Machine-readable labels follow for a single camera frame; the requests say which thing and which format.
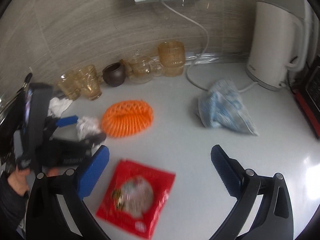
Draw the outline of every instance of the amber glass cup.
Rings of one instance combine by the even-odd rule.
[[[158,46],[159,60],[163,65],[163,74],[174,77],[183,73],[186,63],[184,45],[180,41],[168,41]]]
[[[76,74],[75,82],[81,90],[81,93],[90,100],[95,100],[102,94],[99,85],[99,77],[94,65],[89,65],[80,69]]]
[[[73,70],[61,75],[57,86],[71,100],[76,100],[80,96],[80,89],[75,83],[75,72]]]

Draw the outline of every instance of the orange mesh net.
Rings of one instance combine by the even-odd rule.
[[[144,101],[123,101],[107,109],[102,118],[103,131],[112,137],[124,137],[151,126],[153,110]]]

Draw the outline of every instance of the red plastic bag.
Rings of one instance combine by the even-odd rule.
[[[121,160],[96,216],[151,239],[175,174]]]

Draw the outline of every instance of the crumpled plastic bag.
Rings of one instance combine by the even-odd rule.
[[[101,133],[99,120],[96,117],[84,116],[79,118],[76,129],[79,140],[83,140],[88,136]]]
[[[202,95],[196,114],[207,128],[224,126],[240,133],[259,135],[231,80],[218,80]]]

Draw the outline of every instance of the white power cord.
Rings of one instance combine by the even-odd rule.
[[[202,57],[202,55],[206,52],[206,50],[207,50],[207,48],[208,48],[208,46],[209,46],[210,38],[209,38],[209,33],[208,33],[208,31],[207,31],[201,24],[199,24],[199,23],[197,23],[196,21],[188,18],[187,16],[184,16],[183,14],[177,12],[175,9],[173,9],[173,8],[171,8],[169,5],[167,5],[164,1],[161,0],[161,3],[162,3],[165,7],[167,7],[169,10],[173,11],[175,14],[181,16],[182,18],[185,18],[186,20],[194,23],[195,25],[199,26],[202,30],[204,30],[204,32],[205,32],[205,34],[206,34],[206,36],[207,36],[207,44],[206,44],[206,46],[204,47],[204,49],[202,50],[202,52],[198,55],[198,57],[191,63],[190,67],[188,67],[187,72],[186,72],[186,76],[187,76],[187,79],[189,80],[189,82],[190,82],[191,84],[193,84],[193,85],[196,86],[197,88],[200,88],[200,89],[202,89],[202,90],[204,90],[204,91],[208,91],[208,90],[209,90],[208,88],[205,88],[205,87],[197,84],[196,82],[194,82],[194,81],[190,78],[190,75],[189,75],[191,68],[194,67],[194,65],[196,64],[197,60]],[[249,86],[245,87],[244,89],[239,90],[239,93],[244,93],[244,92],[248,91],[248,90],[251,89],[255,84],[257,84],[257,82],[251,83]]]

